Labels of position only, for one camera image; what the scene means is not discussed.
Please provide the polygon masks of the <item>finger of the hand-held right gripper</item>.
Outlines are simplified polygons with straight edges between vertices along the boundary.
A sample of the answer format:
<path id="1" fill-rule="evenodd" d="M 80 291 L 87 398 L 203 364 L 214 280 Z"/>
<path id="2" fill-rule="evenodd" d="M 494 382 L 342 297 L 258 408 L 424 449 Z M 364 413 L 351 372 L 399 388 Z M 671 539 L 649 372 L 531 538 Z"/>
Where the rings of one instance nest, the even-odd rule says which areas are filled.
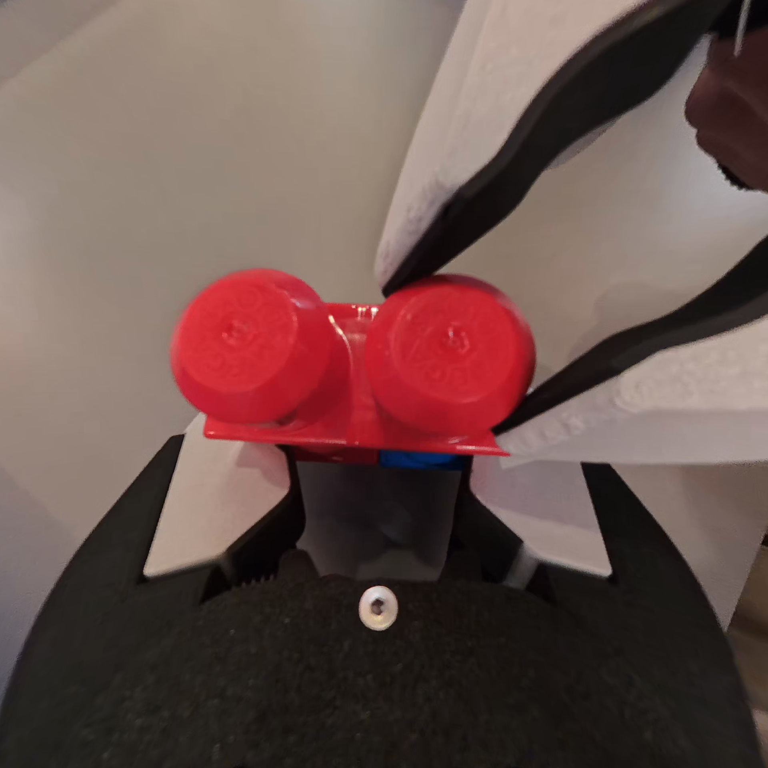
<path id="1" fill-rule="evenodd" d="M 673 312 L 602 340 L 494 428 L 537 460 L 718 465 L 767 456 L 767 239 Z"/>
<path id="2" fill-rule="evenodd" d="M 466 2 L 376 253 L 384 296 L 502 222 L 547 168 L 676 74 L 736 2 Z"/>

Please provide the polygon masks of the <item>red two-stud mega block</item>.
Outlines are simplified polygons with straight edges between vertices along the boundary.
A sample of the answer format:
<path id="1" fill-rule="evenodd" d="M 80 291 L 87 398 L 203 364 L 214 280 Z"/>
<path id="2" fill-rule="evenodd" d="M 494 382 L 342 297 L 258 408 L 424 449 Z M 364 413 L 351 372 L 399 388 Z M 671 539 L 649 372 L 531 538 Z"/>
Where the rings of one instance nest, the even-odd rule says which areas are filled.
<path id="1" fill-rule="evenodd" d="M 206 438 L 367 465 L 506 456 L 492 430 L 521 404 L 535 357 L 516 305 L 470 276 L 432 276 L 372 305 L 325 302 L 268 269 L 203 289 L 169 349 Z"/>

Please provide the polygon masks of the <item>person's right hand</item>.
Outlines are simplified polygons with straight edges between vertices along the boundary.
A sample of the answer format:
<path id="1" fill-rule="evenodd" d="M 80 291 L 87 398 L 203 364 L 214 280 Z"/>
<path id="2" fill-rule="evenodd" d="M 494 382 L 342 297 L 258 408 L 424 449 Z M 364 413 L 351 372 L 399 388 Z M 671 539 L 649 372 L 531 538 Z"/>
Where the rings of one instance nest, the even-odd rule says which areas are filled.
<path id="1" fill-rule="evenodd" d="M 767 28 L 745 34 L 739 55 L 730 40 L 710 45 L 686 101 L 698 147 L 732 184 L 767 192 Z"/>

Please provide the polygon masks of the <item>blue single-stud mega block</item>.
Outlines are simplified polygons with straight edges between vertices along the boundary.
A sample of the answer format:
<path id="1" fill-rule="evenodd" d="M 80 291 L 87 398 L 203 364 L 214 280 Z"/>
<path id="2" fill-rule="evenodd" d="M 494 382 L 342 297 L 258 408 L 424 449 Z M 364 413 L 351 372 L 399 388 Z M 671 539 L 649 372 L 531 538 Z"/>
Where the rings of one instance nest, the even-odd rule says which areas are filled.
<path id="1" fill-rule="evenodd" d="M 447 453 L 408 452 L 381 450 L 377 465 L 391 469 L 413 469 L 416 471 L 462 472 L 468 457 Z"/>

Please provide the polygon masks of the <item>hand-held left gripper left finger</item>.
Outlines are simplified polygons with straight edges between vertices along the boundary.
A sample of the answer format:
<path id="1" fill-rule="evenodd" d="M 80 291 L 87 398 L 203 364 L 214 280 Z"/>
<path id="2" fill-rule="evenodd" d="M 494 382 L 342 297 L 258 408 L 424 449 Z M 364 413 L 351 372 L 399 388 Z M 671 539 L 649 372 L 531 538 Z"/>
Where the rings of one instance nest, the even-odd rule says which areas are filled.
<path id="1" fill-rule="evenodd" d="M 217 440 L 197 415 L 178 460 L 143 568 L 146 579 L 219 567 L 242 583 L 276 569 L 306 526 L 296 462 L 278 446 Z"/>

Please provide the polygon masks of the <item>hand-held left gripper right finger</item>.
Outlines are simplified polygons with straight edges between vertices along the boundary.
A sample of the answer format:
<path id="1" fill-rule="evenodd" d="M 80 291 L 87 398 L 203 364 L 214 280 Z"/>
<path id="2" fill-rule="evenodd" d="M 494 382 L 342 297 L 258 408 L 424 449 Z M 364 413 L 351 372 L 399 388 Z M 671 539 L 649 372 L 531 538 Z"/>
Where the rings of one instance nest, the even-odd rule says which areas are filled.
<path id="1" fill-rule="evenodd" d="M 526 588 L 544 565 L 609 578 L 612 568 L 581 465 L 506 466 L 478 456 L 459 485 L 453 542 L 478 556 L 484 577 Z"/>

